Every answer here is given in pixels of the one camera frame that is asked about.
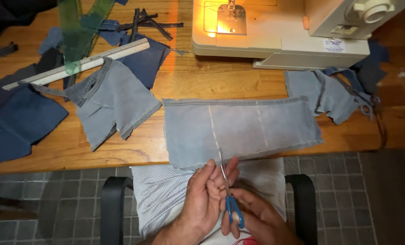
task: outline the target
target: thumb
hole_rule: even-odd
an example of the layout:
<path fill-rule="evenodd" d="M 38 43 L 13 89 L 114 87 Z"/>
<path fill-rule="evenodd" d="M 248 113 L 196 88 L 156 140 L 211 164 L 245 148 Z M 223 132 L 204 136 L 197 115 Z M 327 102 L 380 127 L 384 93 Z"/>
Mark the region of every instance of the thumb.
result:
<path fill-rule="evenodd" d="M 207 161 L 207 163 L 199 169 L 199 175 L 196 177 L 194 185 L 195 186 L 205 186 L 205 183 L 209 180 L 210 175 L 212 175 L 213 171 L 216 169 L 216 164 L 213 159 Z"/>
<path fill-rule="evenodd" d="M 233 212 L 231 216 L 234 221 L 240 223 L 239 216 L 236 212 Z M 242 217 L 245 228 L 248 229 L 252 234 L 261 233 L 261 231 L 267 229 L 267 225 L 261 220 L 257 219 L 254 215 L 242 211 Z"/>

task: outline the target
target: scissor handle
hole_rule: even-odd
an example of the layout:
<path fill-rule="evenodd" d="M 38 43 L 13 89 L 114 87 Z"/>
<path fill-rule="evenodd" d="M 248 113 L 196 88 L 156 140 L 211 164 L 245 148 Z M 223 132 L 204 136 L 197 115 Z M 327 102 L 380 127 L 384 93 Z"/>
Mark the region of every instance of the scissor handle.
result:
<path fill-rule="evenodd" d="M 239 216 L 239 228 L 243 229 L 245 227 L 245 222 L 243 220 L 242 212 L 240 211 L 236 200 L 234 199 L 233 196 L 226 196 L 225 197 L 225 206 L 226 209 L 228 210 L 228 215 L 229 215 L 229 221 L 230 224 L 232 223 L 232 211 L 235 211 L 237 215 Z"/>

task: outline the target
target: blue-handled scissors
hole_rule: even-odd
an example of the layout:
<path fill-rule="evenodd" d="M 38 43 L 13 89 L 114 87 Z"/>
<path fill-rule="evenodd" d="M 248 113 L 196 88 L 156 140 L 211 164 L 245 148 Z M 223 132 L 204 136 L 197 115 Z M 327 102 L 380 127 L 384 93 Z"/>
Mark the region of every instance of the blue-handled scissors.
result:
<path fill-rule="evenodd" d="M 236 212 L 239 216 L 239 228 L 243 229 L 243 227 L 245 227 L 245 223 L 243 221 L 243 216 L 242 216 L 242 212 L 240 211 L 236 200 L 234 199 L 234 197 L 231 195 L 231 192 L 229 190 L 228 187 L 228 178 L 227 178 L 227 171 L 225 169 L 225 163 L 224 163 L 224 157 L 222 155 L 222 150 L 221 148 L 219 148 L 219 152 L 221 154 L 221 169 L 222 169 L 222 174 L 224 175 L 224 180 L 225 180 L 225 189 L 227 191 L 227 196 L 225 197 L 225 209 L 228 211 L 228 215 L 229 215 L 229 220 L 230 220 L 230 224 L 232 223 L 232 212 Z"/>

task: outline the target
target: scissors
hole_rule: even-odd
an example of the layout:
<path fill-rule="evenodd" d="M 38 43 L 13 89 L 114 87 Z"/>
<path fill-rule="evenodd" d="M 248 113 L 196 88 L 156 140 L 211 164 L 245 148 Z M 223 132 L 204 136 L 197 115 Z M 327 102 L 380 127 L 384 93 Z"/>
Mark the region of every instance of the scissors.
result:
<path fill-rule="evenodd" d="M 349 94 L 355 96 L 355 99 L 360 103 L 360 112 L 363 115 L 368 115 L 370 120 L 373 120 L 373 104 L 371 102 L 371 96 L 363 92 L 359 92 L 357 89 L 353 88 L 351 85 L 347 84 L 340 77 L 333 76 L 340 84 L 349 92 Z"/>
<path fill-rule="evenodd" d="M 225 189 L 227 191 L 227 196 L 225 197 L 225 209 L 228 211 L 230 224 L 232 223 L 232 212 L 235 211 L 238 214 L 239 220 L 240 220 L 239 228 L 243 229 L 243 227 L 245 226 L 245 223 L 243 221 L 242 212 L 240 211 L 240 209 L 239 209 L 239 207 L 238 207 L 238 205 L 236 203 L 236 200 L 231 195 L 231 192 L 230 192 L 229 187 L 228 187 L 227 171 L 225 169 L 224 157 L 222 155 L 221 148 L 219 148 L 219 152 L 221 154 L 221 169 L 222 169 L 222 174 L 224 175 Z"/>

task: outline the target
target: sewing machine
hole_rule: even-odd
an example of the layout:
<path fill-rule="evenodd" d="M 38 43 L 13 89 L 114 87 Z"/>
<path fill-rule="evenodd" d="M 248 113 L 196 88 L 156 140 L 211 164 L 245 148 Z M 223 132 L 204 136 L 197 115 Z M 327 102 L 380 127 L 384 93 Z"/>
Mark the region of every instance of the sewing machine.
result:
<path fill-rule="evenodd" d="M 348 68 L 405 0 L 194 0 L 196 55 L 248 57 L 254 68 Z"/>

